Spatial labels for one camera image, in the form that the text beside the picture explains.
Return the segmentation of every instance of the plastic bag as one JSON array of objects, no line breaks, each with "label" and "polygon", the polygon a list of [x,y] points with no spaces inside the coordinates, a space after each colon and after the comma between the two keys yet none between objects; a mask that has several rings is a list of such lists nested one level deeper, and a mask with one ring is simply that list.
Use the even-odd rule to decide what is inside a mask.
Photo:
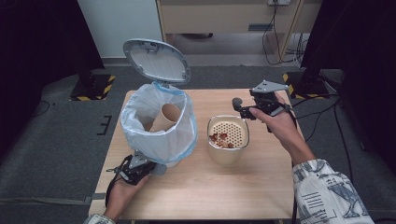
[{"label": "plastic bag", "polygon": [[[144,125],[154,121],[164,104],[180,109],[177,123],[166,132],[145,131]],[[196,146],[198,132],[192,100],[184,91],[172,86],[168,89],[156,81],[141,86],[122,109],[120,122],[129,147],[160,164],[180,161]]]}]

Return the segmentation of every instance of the black curtain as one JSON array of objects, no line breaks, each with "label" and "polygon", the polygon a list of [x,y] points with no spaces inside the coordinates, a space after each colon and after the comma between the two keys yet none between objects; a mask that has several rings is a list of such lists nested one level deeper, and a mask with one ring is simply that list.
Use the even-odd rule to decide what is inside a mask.
[{"label": "black curtain", "polygon": [[0,0],[0,160],[43,88],[81,67],[104,68],[78,1]]},{"label": "black curtain", "polygon": [[324,0],[306,46],[304,75],[342,69],[343,106],[365,150],[396,174],[396,1]]}]

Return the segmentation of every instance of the person's left hand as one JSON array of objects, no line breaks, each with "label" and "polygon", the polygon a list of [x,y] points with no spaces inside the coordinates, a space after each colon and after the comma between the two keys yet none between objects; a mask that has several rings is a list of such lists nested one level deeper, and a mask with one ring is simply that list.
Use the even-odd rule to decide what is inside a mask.
[{"label": "person's left hand", "polygon": [[148,179],[148,175],[143,177],[136,186],[126,183],[123,179],[116,181],[113,189],[111,190],[104,216],[110,218],[114,222],[117,222],[122,212],[132,201],[132,198],[140,189],[143,188]]}]

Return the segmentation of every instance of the hazard tape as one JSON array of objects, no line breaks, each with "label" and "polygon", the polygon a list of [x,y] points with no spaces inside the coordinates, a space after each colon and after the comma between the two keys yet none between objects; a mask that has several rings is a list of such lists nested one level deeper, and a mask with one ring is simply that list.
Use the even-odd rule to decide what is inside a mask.
[{"label": "hazard tape", "polygon": [[96,96],[80,95],[80,96],[77,96],[77,97],[70,97],[70,100],[71,101],[104,100],[104,99],[106,99],[108,93],[110,92],[111,86],[113,85],[113,82],[114,82],[115,78],[116,78],[116,76],[110,76],[108,78],[106,87],[103,90],[103,93],[101,95],[96,95]]},{"label": "hazard tape", "polygon": [[318,94],[297,94],[294,91],[294,87],[290,82],[288,74],[283,75],[283,80],[285,81],[286,85],[289,86],[289,95],[291,99],[309,99],[309,98],[315,98],[315,99],[326,99],[326,97],[323,97]]}]

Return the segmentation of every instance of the shirt sleeve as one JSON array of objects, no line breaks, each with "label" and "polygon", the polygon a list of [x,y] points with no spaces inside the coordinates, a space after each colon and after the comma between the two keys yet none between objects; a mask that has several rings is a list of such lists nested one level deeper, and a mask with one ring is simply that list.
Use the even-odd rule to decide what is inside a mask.
[{"label": "shirt sleeve", "polygon": [[82,224],[116,224],[113,220],[108,217],[101,216],[98,214],[93,214],[85,219],[84,223]]},{"label": "shirt sleeve", "polygon": [[293,180],[302,224],[374,223],[350,180],[325,160],[294,166]]}]

